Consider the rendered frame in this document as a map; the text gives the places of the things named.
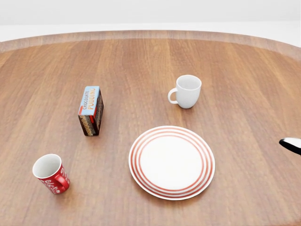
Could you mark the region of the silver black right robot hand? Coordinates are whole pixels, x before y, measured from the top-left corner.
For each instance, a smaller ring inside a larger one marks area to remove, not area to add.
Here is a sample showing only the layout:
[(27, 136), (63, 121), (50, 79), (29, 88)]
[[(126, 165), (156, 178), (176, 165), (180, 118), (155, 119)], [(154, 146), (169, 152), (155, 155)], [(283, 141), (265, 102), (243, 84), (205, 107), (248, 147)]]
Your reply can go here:
[(279, 141), (280, 145), (301, 156), (301, 138), (285, 137)]

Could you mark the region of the red mug with white lettering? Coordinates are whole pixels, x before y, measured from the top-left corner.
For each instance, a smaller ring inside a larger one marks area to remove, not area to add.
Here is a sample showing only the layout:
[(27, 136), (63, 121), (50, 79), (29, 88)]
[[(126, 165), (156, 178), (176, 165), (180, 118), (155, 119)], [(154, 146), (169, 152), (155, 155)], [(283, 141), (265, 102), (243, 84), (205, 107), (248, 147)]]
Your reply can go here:
[(70, 187), (62, 159), (57, 154), (50, 153), (37, 159), (32, 167), (32, 173), (53, 194), (62, 194)]

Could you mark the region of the plain white mug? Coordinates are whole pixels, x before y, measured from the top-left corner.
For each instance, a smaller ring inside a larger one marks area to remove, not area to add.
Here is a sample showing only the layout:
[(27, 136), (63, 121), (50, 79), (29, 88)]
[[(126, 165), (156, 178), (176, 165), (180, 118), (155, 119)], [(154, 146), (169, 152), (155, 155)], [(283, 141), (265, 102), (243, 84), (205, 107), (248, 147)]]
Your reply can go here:
[(176, 80), (176, 87), (167, 95), (169, 103), (183, 109), (192, 108), (200, 95), (202, 81), (194, 75), (181, 75)]

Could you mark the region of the chocolate pudding box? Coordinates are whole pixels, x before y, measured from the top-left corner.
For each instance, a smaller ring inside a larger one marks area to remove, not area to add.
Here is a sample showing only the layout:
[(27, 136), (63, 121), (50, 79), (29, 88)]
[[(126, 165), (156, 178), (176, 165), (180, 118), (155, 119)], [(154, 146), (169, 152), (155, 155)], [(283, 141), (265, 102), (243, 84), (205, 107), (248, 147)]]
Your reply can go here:
[(104, 104), (99, 86), (86, 86), (79, 106), (78, 118), (85, 136), (100, 133)]

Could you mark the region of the white plate with red rings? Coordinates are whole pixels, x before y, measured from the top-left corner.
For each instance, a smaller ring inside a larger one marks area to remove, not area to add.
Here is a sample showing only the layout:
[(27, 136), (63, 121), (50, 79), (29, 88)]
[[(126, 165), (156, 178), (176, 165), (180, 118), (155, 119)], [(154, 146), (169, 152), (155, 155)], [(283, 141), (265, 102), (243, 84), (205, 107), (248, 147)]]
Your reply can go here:
[(202, 193), (215, 173), (214, 154), (207, 142), (178, 126), (159, 126), (143, 132), (130, 148), (128, 165), (144, 191), (173, 201)]

